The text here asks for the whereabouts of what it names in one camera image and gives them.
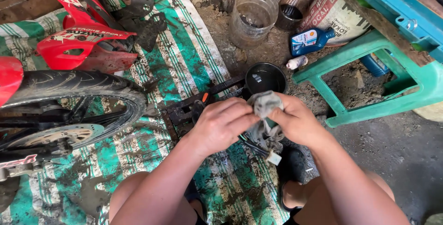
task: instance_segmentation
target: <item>green plastic stool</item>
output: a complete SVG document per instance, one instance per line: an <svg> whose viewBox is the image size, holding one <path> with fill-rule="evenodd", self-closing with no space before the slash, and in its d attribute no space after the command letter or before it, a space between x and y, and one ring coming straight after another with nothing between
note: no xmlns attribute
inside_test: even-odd
<svg viewBox="0 0 443 225"><path fill-rule="evenodd" d="M346 109L321 76L372 52L397 78L384 84L383 101ZM294 73L292 79L296 84L310 81L331 106L336 116L326 119L326 124L330 127L374 119L443 101L443 65L433 61L419 67L377 30L357 38Z"/></svg>

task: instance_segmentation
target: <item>forearm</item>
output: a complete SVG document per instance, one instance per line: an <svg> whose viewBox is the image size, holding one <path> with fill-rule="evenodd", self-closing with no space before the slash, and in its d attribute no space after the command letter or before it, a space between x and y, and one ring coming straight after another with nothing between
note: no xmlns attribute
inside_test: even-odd
<svg viewBox="0 0 443 225"><path fill-rule="evenodd" d="M184 137L125 201L112 225L169 223L203 160Z"/></svg>
<svg viewBox="0 0 443 225"><path fill-rule="evenodd" d="M320 147L310 149L339 220L345 225L408 224L389 195L366 176L332 136L327 139Z"/></svg>

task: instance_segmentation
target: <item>green and white striped tarp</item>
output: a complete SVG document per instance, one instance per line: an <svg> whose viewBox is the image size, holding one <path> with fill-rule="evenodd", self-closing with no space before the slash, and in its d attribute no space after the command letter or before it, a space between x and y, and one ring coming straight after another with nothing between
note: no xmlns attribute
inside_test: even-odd
<svg viewBox="0 0 443 225"><path fill-rule="evenodd" d="M122 4L121 0L107 3L114 9ZM145 57L124 74L141 86L159 79L158 87L148 94L149 102L163 108L230 78L209 31L189 0L156 0L155 11L166 14L168 30L158 36L153 51L144 53ZM20 59L25 70L47 69L32 51L38 41L61 29L66 14L60 9L34 21L0 25L0 55ZM106 112L109 102L104 100L95 108ZM43 172L23 175L14 202L1 214L0 221L25 225L107 224L107 193L129 175L158 166L172 149L169 141L161 118L142 117L112 138L53 160ZM195 180L207 205L210 224L231 221L270 225L289 218L277 204L275 167L240 143L205 160ZM85 194L88 187L93 194Z"/></svg>

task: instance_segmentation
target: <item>hand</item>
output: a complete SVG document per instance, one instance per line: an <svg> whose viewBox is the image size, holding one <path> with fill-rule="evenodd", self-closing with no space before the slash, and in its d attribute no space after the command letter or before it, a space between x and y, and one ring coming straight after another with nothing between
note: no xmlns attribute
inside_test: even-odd
<svg viewBox="0 0 443 225"><path fill-rule="evenodd" d="M289 140L308 147L321 145L331 139L335 141L299 98L278 92L275 94L281 98L284 111L276 108L268 118L280 125Z"/></svg>
<svg viewBox="0 0 443 225"><path fill-rule="evenodd" d="M259 120L246 100L233 97L208 105L183 139L206 158L227 149L238 141L237 136Z"/></svg>

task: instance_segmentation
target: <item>rag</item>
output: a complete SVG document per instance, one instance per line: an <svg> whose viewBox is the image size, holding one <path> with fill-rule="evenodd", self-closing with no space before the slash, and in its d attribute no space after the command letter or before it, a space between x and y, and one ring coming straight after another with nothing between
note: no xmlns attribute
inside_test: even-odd
<svg viewBox="0 0 443 225"><path fill-rule="evenodd" d="M248 99L248 104L252 106L254 114L260 117L260 121L247 130L251 140L261 144L264 148L268 148L265 142L267 137L272 137L277 142L282 140L284 135L281 127L266 118L275 108L284 109L280 97L273 91L256 93Z"/></svg>

